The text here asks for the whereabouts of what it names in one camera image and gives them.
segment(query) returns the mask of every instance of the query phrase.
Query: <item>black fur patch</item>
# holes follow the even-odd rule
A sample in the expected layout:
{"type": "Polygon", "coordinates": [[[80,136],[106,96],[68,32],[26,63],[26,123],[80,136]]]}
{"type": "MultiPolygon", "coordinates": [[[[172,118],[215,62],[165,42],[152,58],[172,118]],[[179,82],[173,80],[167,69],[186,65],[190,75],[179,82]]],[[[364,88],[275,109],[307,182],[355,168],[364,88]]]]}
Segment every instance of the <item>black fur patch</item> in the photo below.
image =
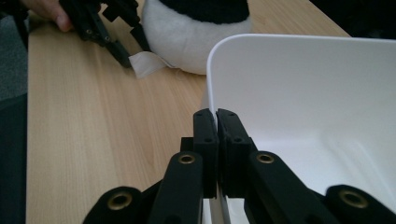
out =
{"type": "Polygon", "coordinates": [[[215,24],[245,21],[249,15],[247,0],[160,0],[179,14],[196,21],[215,24]]]}

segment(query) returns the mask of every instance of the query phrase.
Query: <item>white plastic container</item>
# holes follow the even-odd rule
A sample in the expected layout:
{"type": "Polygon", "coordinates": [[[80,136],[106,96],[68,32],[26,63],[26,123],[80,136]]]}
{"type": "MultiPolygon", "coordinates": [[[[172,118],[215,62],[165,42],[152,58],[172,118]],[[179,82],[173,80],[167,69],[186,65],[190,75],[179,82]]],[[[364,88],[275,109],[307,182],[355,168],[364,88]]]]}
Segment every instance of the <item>white plastic container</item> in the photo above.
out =
{"type": "Polygon", "coordinates": [[[396,41],[232,36],[209,55],[207,90],[212,112],[235,112],[309,188],[354,186],[396,212],[396,41]]]}

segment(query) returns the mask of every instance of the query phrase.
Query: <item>wood grain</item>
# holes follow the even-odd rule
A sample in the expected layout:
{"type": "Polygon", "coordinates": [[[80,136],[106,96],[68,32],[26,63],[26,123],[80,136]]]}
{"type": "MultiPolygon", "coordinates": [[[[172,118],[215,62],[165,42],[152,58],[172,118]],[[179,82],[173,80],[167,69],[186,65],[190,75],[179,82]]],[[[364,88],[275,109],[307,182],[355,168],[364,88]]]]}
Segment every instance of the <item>wood grain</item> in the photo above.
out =
{"type": "MultiPolygon", "coordinates": [[[[254,33],[347,36],[307,0],[248,2],[254,33]]],[[[140,50],[123,21],[106,26],[140,50]]],[[[81,223],[107,190],[143,190],[163,177],[180,138],[192,136],[205,77],[164,68],[136,79],[76,33],[34,15],[32,27],[27,223],[81,223]]]]}

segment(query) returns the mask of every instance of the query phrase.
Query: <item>white fur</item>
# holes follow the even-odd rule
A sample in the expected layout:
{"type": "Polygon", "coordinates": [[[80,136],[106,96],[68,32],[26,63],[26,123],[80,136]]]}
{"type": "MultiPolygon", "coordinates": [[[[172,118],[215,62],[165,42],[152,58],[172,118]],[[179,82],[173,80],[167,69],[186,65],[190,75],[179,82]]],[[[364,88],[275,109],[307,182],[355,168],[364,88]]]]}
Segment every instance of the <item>white fur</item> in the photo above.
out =
{"type": "Polygon", "coordinates": [[[195,21],[159,0],[147,0],[142,24],[151,50],[174,67],[205,75],[210,50],[230,35],[250,33],[250,18],[231,24],[195,21]]]}

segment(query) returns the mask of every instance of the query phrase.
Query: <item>white plush toy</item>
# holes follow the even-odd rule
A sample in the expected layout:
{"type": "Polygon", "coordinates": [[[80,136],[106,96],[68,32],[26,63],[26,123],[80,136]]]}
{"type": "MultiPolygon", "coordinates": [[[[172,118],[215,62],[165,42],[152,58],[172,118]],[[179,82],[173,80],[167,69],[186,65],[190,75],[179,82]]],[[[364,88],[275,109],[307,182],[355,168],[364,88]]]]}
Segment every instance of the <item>white plush toy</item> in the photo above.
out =
{"type": "Polygon", "coordinates": [[[146,0],[142,25],[154,53],[200,75],[221,39],[251,29],[247,0],[146,0]]]}

